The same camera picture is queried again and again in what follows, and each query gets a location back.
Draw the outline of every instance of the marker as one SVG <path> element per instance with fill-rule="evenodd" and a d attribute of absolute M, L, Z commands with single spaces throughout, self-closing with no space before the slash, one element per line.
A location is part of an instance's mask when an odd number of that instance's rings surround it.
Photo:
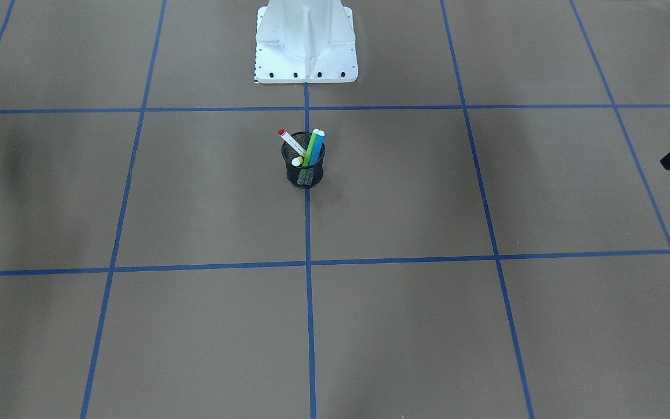
<path fill-rule="evenodd" d="M 314 141 L 317 140 L 317 134 L 312 133 L 312 136 L 309 137 L 309 145 L 307 145 L 307 153 L 304 156 L 304 165 L 309 165 L 309 160 L 312 157 L 312 150 L 314 150 Z"/>
<path fill-rule="evenodd" d="M 303 157 L 307 153 L 304 147 L 296 143 L 296 140 L 283 128 L 279 130 L 279 135 L 281 136 L 281 138 L 284 139 L 284 141 L 286 141 L 286 144 L 290 145 L 291 148 L 293 148 L 293 151 L 295 151 L 298 155 Z"/>
<path fill-rule="evenodd" d="M 316 164 L 319 160 L 319 152 L 322 151 L 322 143 L 325 141 L 325 131 L 323 130 L 314 130 L 314 133 L 317 134 L 316 140 L 314 140 L 314 149 L 312 150 L 312 159 L 309 160 L 309 164 Z"/>
<path fill-rule="evenodd" d="M 325 141 L 325 131 L 323 130 L 314 130 L 313 133 L 317 134 L 316 140 L 314 140 L 314 149 L 312 150 L 312 159 L 309 160 L 309 164 L 314 165 L 319 161 L 319 152 L 322 150 L 322 143 Z M 311 185 L 314 180 L 314 174 L 316 169 L 312 169 L 307 173 L 307 176 L 304 180 L 305 185 Z"/>

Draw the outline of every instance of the green marker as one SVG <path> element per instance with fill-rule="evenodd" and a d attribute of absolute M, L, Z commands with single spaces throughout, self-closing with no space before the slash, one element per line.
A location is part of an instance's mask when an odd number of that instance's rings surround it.
<path fill-rule="evenodd" d="M 304 155 L 304 163 L 302 165 L 309 165 L 309 159 L 312 158 L 312 151 L 314 150 L 315 140 L 317 140 L 317 134 L 312 133 L 311 138 L 309 138 L 309 145 L 307 145 L 307 153 Z"/>

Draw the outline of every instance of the black mesh pen cup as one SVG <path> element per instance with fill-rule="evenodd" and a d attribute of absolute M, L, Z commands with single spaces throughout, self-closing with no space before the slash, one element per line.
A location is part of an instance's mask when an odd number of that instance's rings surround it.
<path fill-rule="evenodd" d="M 300 144 L 300 146 L 306 150 L 309 145 L 309 139 L 312 137 L 312 133 L 302 131 L 293 133 L 291 136 L 296 143 Z M 322 169 L 322 161 L 325 159 L 324 144 L 322 144 L 322 150 L 319 151 L 319 160 L 306 166 L 295 166 L 291 164 L 291 160 L 296 159 L 296 157 L 299 157 L 300 155 L 298 155 L 286 141 L 284 141 L 281 146 L 281 154 L 284 157 L 284 162 L 286 162 L 286 178 L 293 186 L 299 189 L 314 188 L 314 186 L 317 186 L 317 183 L 322 180 L 322 175 L 325 174 L 324 169 Z"/>

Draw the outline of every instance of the blue marker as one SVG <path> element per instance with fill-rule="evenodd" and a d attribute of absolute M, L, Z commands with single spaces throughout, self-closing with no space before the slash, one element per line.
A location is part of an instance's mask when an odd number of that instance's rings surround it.
<path fill-rule="evenodd" d="M 312 149 L 312 158 L 309 160 L 309 165 L 315 165 L 319 161 L 319 153 L 322 151 L 322 143 L 325 141 L 325 131 L 323 130 L 312 130 L 312 133 L 317 134 L 317 138 L 314 139 L 314 148 Z M 311 185 L 314 180 L 314 174 L 316 169 L 309 169 L 307 171 L 306 178 L 304 180 L 305 185 Z"/>
<path fill-rule="evenodd" d="M 312 150 L 312 157 L 309 159 L 309 165 L 317 163 L 319 152 L 322 151 L 322 143 L 325 141 L 325 131 L 315 129 L 313 132 L 317 134 L 317 139 L 314 140 L 314 149 Z"/>

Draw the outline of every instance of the white marker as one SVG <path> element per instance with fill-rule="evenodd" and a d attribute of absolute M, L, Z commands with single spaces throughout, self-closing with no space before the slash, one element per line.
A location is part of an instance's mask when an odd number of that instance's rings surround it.
<path fill-rule="evenodd" d="M 300 146 L 300 144 L 296 143 L 296 140 L 283 128 L 279 130 L 279 135 L 284 139 L 284 141 L 286 141 L 288 145 L 291 146 L 291 148 L 293 148 L 293 151 L 298 153 L 298 155 L 303 157 L 307 153 L 307 151 L 302 146 Z"/>

